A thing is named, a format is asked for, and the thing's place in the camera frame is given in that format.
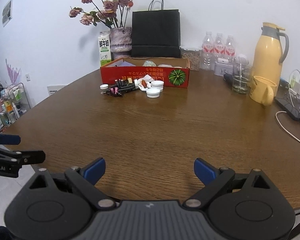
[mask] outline floor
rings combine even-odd
[[[34,170],[28,165],[23,166],[19,170],[19,177],[16,179],[0,176],[0,226],[4,225],[3,218],[5,209],[33,174]],[[300,215],[296,216],[295,226],[298,223],[300,223]],[[300,235],[297,236],[295,240],[300,240]]]

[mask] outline gray ribbed panel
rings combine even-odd
[[[74,240],[221,240],[200,212],[177,201],[123,201],[116,210],[99,212]]]

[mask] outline wall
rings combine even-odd
[[[80,0],[13,0],[13,18],[3,28],[1,13],[7,1],[0,0],[0,79],[9,80],[6,58],[12,67],[21,67],[32,105],[48,96],[48,85],[68,84],[99,68],[97,36],[106,27],[87,27],[68,17],[70,6],[88,11],[93,5]],[[133,1],[133,10],[144,10],[151,0]],[[290,51],[282,77],[300,70],[300,0],[165,0],[165,8],[180,10],[183,47],[199,47],[208,30],[233,34],[237,52],[251,62],[262,22],[285,27]],[[131,15],[127,22],[131,25]]]

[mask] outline yellow lid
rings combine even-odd
[[[267,26],[267,27],[274,28],[274,29],[279,29],[279,30],[282,30],[282,31],[286,30],[285,28],[279,27],[277,24],[274,24],[274,23],[264,22],[263,26]]]

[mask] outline wood grain surface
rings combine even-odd
[[[197,157],[240,173],[261,168],[300,207],[300,143],[276,123],[276,104],[264,108],[203,70],[190,73],[188,89],[165,87],[156,99],[101,95],[100,84],[97,70],[48,97],[6,130],[21,136],[8,147],[44,150],[51,172],[104,157],[96,186],[120,199],[184,201],[203,186]],[[300,138],[300,122],[279,118]]]

